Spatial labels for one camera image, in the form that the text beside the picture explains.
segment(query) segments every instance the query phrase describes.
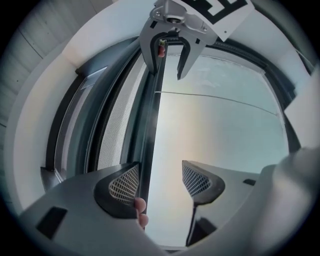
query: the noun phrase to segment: mesh grille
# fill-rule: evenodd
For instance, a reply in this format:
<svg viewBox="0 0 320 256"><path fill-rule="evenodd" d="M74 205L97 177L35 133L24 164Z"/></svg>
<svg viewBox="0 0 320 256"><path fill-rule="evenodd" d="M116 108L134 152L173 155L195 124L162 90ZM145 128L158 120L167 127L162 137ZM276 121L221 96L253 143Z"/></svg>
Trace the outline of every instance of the mesh grille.
<svg viewBox="0 0 320 256"><path fill-rule="evenodd" d="M116 166L120 163L131 109L146 67L141 55L120 90L103 134L98 170Z"/></svg>
<svg viewBox="0 0 320 256"><path fill-rule="evenodd" d="M124 174L109 184L109 192L112 197L125 205L133 205L139 186L138 165L129 169Z"/></svg>
<svg viewBox="0 0 320 256"><path fill-rule="evenodd" d="M205 191L212 185L211 180L206 176L186 165L182 169L182 181L191 197Z"/></svg>

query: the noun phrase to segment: white wall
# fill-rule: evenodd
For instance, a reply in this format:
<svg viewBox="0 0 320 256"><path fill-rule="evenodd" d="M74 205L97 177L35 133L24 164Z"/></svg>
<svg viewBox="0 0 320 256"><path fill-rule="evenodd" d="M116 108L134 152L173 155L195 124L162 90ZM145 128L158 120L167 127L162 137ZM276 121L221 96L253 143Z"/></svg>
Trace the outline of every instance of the white wall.
<svg viewBox="0 0 320 256"><path fill-rule="evenodd" d="M40 176L52 121L70 84L75 67L60 45L48 54L24 83L8 120L4 142L4 169L17 213L44 194Z"/></svg>
<svg viewBox="0 0 320 256"><path fill-rule="evenodd" d="M11 199L4 177L4 134L20 90L48 54L112 3L112 0L44 0L12 36L0 60L0 132L3 134L0 136L0 181L7 203Z"/></svg>

